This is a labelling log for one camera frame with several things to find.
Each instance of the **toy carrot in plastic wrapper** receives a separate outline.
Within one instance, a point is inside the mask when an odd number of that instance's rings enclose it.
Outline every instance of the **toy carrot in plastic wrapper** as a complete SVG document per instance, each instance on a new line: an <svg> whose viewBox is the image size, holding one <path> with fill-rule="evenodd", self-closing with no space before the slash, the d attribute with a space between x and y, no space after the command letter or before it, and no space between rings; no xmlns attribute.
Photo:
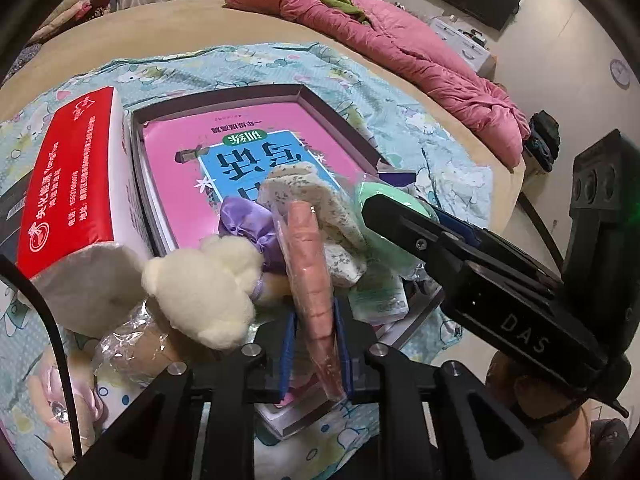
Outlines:
<svg viewBox="0 0 640 480"><path fill-rule="evenodd" d="M276 225L309 357L327 397L339 400L344 393L335 345L333 289L318 220L309 202L295 200L287 204L286 222L278 215Z"/></svg>

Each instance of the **drawer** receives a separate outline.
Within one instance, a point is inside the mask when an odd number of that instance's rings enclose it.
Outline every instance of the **drawer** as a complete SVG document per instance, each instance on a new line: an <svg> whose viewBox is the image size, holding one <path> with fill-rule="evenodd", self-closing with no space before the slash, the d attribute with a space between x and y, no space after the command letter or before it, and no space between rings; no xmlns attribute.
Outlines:
<svg viewBox="0 0 640 480"><path fill-rule="evenodd" d="M437 18L431 20L430 27L436 35L443 41L446 41L449 48L464 59L475 72L480 70L480 67L491 55L487 49Z"/></svg>

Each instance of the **green label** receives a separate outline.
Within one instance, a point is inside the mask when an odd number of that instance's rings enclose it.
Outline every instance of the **green label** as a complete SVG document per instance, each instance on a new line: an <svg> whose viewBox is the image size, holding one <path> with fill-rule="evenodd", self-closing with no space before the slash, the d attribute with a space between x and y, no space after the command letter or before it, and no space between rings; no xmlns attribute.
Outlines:
<svg viewBox="0 0 640 480"><path fill-rule="evenodd" d="M254 142L254 140L263 140L267 138L267 132L264 130L249 130L247 132L240 132L239 134L230 134L222 137L222 142L227 146L239 146L247 142Z"/></svg>

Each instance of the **blue patterned bed sheet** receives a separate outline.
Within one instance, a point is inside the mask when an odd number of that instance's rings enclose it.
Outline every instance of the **blue patterned bed sheet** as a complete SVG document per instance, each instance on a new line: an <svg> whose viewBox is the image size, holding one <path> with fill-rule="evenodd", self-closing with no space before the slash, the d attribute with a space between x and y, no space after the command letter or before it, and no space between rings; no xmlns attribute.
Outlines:
<svg viewBox="0 0 640 480"><path fill-rule="evenodd" d="M53 113L86 92L115 86L129 114L194 92L276 83L308 86L391 164L417 171L418 189L431 203L478 226L488 225L491 169L473 163L420 103L319 43L216 46L172 56L115 59L75 76L0 124L0 194L33 168ZM93 346L83 336L64 333L67 345ZM461 336L460 328L437 309L403 351L414 360L430 362ZM33 312L0 311L0 430L34 480L62 478L47 458L43 442L46 426L36 416L25 386L25 378L48 343L44 327ZM109 412L103 428L140 391L114 376L98 376L97 388ZM257 478L327 478L377 432L377 406L351 406L348 402L284 442L258 431Z"/></svg>

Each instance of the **red tissue package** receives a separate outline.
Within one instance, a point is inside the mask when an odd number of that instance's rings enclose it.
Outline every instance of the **red tissue package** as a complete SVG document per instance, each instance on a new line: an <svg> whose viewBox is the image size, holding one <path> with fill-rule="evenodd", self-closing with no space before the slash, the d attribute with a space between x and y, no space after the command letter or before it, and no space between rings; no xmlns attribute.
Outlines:
<svg viewBox="0 0 640 480"><path fill-rule="evenodd" d="M102 337L144 297L152 256L115 88L69 102L51 120L33 169L18 268L56 322Z"/></svg>

